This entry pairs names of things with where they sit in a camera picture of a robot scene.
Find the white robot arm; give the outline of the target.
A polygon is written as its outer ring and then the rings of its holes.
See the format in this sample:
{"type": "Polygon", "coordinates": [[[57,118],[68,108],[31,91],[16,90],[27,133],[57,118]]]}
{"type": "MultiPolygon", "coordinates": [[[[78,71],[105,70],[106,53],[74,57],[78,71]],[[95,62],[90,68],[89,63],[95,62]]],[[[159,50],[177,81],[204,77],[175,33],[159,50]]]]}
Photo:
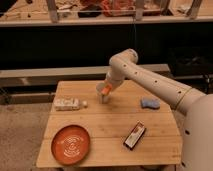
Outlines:
{"type": "Polygon", "coordinates": [[[139,84],[185,116],[181,171],[213,171],[213,94],[164,77],[137,65],[127,49],[109,60],[106,84],[115,90],[125,78],[139,84]]]}

